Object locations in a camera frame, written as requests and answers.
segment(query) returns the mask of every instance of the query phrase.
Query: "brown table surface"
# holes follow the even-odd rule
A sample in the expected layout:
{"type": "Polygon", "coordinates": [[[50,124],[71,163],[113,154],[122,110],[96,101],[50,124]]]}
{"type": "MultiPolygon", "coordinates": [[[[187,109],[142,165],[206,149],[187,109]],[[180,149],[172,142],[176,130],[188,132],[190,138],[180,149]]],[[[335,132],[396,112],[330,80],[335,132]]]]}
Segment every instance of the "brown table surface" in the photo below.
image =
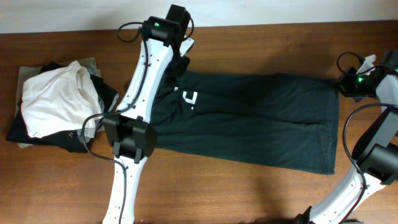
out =
{"type": "MultiPolygon", "coordinates": [[[[202,73],[290,72],[336,78],[337,56],[398,49],[398,21],[197,28],[188,54],[190,70],[202,73]]],[[[0,35],[0,223],[101,223],[108,208],[113,164],[56,147],[19,149],[5,141],[14,114],[19,66],[50,60],[96,58],[107,84],[120,91],[136,67],[140,43],[121,42],[115,30],[0,35]]],[[[357,65],[347,57],[342,64],[357,65]]],[[[341,97],[335,175],[244,164],[156,149],[142,171],[137,222],[238,223],[293,218],[327,196],[350,167],[341,129],[359,105],[341,97]]],[[[348,146],[377,118],[379,108],[360,113],[348,146]]],[[[112,156],[104,133],[92,149],[112,156]]],[[[370,223],[398,220],[398,185],[366,200],[351,217],[370,223]]]]}

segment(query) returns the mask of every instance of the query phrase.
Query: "white shirt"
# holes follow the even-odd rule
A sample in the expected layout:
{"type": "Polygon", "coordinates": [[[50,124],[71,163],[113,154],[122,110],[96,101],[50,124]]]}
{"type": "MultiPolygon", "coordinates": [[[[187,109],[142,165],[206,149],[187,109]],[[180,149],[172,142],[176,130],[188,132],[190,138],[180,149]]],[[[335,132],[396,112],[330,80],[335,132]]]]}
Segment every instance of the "white shirt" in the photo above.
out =
{"type": "MultiPolygon", "coordinates": [[[[26,80],[21,112],[28,135],[42,138],[59,131],[81,129],[84,120],[101,113],[101,108],[90,74],[74,61],[68,67],[26,80]]],[[[95,119],[86,124],[86,128],[95,127],[95,119]]]]}

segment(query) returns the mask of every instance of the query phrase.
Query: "white backdrop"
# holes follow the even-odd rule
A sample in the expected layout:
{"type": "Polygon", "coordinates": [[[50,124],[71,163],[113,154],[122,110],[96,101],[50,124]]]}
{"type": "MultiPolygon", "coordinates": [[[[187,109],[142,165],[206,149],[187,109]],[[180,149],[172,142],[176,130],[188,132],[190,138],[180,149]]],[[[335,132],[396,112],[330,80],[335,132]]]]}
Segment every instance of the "white backdrop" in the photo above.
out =
{"type": "Polygon", "coordinates": [[[171,3],[198,27],[398,19],[398,0],[1,0],[0,33],[117,29],[171,3]]]}

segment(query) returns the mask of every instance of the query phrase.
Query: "black cloth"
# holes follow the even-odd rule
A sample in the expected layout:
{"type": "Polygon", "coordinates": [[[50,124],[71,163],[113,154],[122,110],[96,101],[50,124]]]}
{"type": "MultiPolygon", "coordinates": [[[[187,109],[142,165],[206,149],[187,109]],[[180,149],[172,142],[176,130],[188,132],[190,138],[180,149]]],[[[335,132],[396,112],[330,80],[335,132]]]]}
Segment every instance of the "black cloth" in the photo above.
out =
{"type": "Polygon", "coordinates": [[[334,174],[338,116],[325,80],[187,71],[163,82],[151,125],[160,148],[334,174]]]}
{"type": "MultiPolygon", "coordinates": [[[[57,68],[62,68],[62,66],[55,62],[50,62],[48,65],[42,67],[40,73],[51,71],[57,68]]],[[[107,84],[103,82],[102,78],[96,77],[94,75],[91,75],[90,78],[93,81],[98,96],[103,99],[104,110],[107,111],[111,106],[115,95],[119,93],[107,86],[107,84]]],[[[77,130],[60,131],[42,138],[29,137],[26,124],[21,113],[21,103],[22,101],[18,102],[20,109],[7,134],[7,141],[41,146],[58,146],[62,149],[66,149],[68,152],[87,152],[79,139],[77,130]]]]}

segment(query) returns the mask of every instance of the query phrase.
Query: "cable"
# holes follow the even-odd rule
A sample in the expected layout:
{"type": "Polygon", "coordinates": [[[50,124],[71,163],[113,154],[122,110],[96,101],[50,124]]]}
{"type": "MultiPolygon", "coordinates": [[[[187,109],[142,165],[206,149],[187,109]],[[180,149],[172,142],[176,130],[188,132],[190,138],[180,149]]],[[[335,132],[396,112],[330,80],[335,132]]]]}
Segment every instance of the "cable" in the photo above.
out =
{"type": "MultiPolygon", "coordinates": [[[[122,25],[122,26],[118,29],[118,37],[119,37],[119,39],[121,39],[120,36],[119,36],[119,31],[121,30],[121,28],[123,28],[123,27],[126,26],[126,25],[127,25],[127,24],[124,24],[124,25],[122,25]]],[[[96,117],[99,117],[99,116],[108,116],[108,115],[111,115],[111,114],[121,114],[121,113],[124,113],[124,112],[126,112],[127,110],[131,109],[131,108],[134,106],[134,104],[136,104],[136,102],[137,102],[137,100],[138,100],[138,96],[139,96],[139,94],[140,94],[140,92],[141,92],[141,90],[142,90],[142,87],[144,86],[145,78],[146,78],[146,76],[147,76],[147,71],[148,71],[148,62],[149,62],[149,57],[148,57],[148,46],[147,46],[146,41],[144,40],[144,34],[142,34],[142,32],[141,32],[141,28],[138,28],[138,34],[141,34],[142,41],[143,41],[143,43],[144,43],[144,48],[145,48],[145,69],[144,69],[144,74],[143,74],[143,76],[142,76],[142,79],[141,79],[141,82],[140,82],[140,85],[139,85],[139,88],[138,88],[136,97],[133,99],[132,103],[127,104],[127,107],[124,108],[123,110],[120,110],[120,111],[117,111],[117,112],[114,112],[114,113],[99,113],[99,114],[94,114],[94,115],[89,116],[89,117],[86,118],[86,119],[84,120],[84,122],[83,122],[83,125],[82,125],[82,127],[81,127],[82,133],[85,132],[86,123],[87,123],[90,119],[96,118],[96,117]]],[[[93,151],[91,151],[91,149],[87,146],[87,142],[86,142],[86,139],[85,139],[85,137],[84,137],[84,134],[81,136],[81,139],[82,139],[82,143],[83,143],[83,145],[84,145],[84,147],[85,147],[85,149],[87,150],[88,153],[90,153],[91,155],[93,155],[93,156],[95,156],[95,157],[97,157],[97,158],[99,158],[99,159],[103,159],[103,160],[105,160],[105,161],[113,162],[113,163],[119,165],[119,166],[122,168],[122,170],[123,170],[123,182],[124,182],[124,183],[123,183],[123,202],[122,202],[121,211],[120,211],[120,216],[119,216],[119,224],[120,224],[120,223],[121,223],[121,220],[122,220],[122,217],[123,217],[124,205],[125,205],[125,203],[126,203],[126,190],[127,190],[127,173],[126,173],[126,169],[128,169],[128,167],[125,167],[125,166],[124,166],[121,162],[119,162],[119,161],[116,161],[116,160],[114,160],[114,159],[111,159],[111,158],[108,158],[108,157],[104,157],[104,156],[98,155],[98,154],[94,153],[93,151]]]]}
{"type": "Polygon", "coordinates": [[[191,20],[191,24],[192,24],[191,32],[187,35],[186,38],[184,38],[183,41],[188,40],[188,39],[191,37],[191,35],[193,34],[193,31],[195,30],[195,25],[193,24],[193,19],[192,19],[192,17],[190,18],[190,20],[191,20]]]}
{"type": "Polygon", "coordinates": [[[137,25],[142,25],[142,22],[128,22],[128,23],[126,23],[126,24],[121,25],[121,26],[118,28],[118,38],[119,38],[119,40],[121,40],[121,41],[123,41],[123,42],[126,42],[126,43],[134,42],[134,41],[138,38],[138,36],[139,36],[140,29],[138,29],[136,36],[135,36],[133,39],[131,39],[131,40],[123,39],[123,38],[120,36],[120,33],[121,33],[123,27],[128,26],[128,25],[136,25],[136,24],[137,24],[137,25]]]}
{"type": "Polygon", "coordinates": [[[346,151],[346,154],[348,156],[348,159],[351,161],[351,163],[354,165],[355,169],[358,171],[358,173],[361,175],[362,177],[362,182],[363,182],[363,187],[362,187],[362,191],[358,197],[358,199],[356,200],[356,202],[354,203],[354,205],[351,207],[351,209],[348,211],[348,213],[346,214],[346,216],[344,216],[344,218],[339,222],[339,224],[342,224],[345,222],[345,220],[349,217],[349,215],[353,212],[353,210],[356,208],[356,206],[360,203],[360,201],[362,200],[363,195],[365,194],[365,191],[367,189],[367,185],[366,185],[366,178],[364,173],[362,172],[361,168],[359,167],[359,165],[357,165],[356,161],[353,159],[353,157],[351,156],[351,154],[349,153],[348,147],[347,147],[347,139],[346,139],[346,133],[347,133],[347,127],[349,122],[351,121],[351,119],[353,118],[353,116],[358,113],[359,111],[365,109],[365,108],[369,108],[369,107],[373,107],[373,106],[396,106],[398,107],[398,105],[393,105],[390,103],[372,103],[372,104],[368,104],[368,105],[364,105],[364,106],[360,106],[359,108],[357,108],[356,110],[354,110],[347,118],[345,124],[344,124],[344,129],[343,129],[343,146],[344,146],[344,150],[346,151]]]}
{"type": "Polygon", "coordinates": [[[345,74],[345,75],[347,75],[347,76],[363,75],[363,74],[366,74],[366,73],[368,73],[368,72],[374,70],[375,68],[386,68],[386,69],[388,69],[388,70],[391,70],[387,65],[376,65],[376,66],[373,66],[373,67],[371,67],[371,68],[369,68],[369,69],[367,69],[367,70],[365,70],[365,71],[363,71],[363,72],[361,72],[361,73],[356,73],[356,74],[346,73],[346,72],[340,67],[340,59],[342,58],[342,56],[344,56],[344,55],[346,55],[346,54],[354,55],[356,58],[358,58],[360,64],[362,64],[362,63],[365,61],[365,59],[363,59],[361,56],[359,56],[358,54],[356,54],[356,53],[354,53],[354,52],[344,52],[344,53],[342,53],[341,55],[339,55],[339,57],[337,58],[337,61],[336,61],[337,68],[338,68],[338,70],[339,70],[341,73],[343,73],[343,74],[345,74]]]}

